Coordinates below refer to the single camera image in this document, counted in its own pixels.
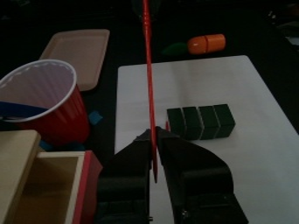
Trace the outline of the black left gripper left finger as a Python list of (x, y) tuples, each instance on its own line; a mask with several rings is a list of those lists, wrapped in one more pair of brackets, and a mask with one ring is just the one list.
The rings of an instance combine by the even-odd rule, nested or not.
[(151, 134), (113, 157), (98, 177), (95, 224), (150, 224)]

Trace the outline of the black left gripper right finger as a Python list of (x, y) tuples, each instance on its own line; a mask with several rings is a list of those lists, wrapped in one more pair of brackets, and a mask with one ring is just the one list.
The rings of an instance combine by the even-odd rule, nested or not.
[(207, 149), (157, 128), (175, 224), (249, 224), (226, 162)]

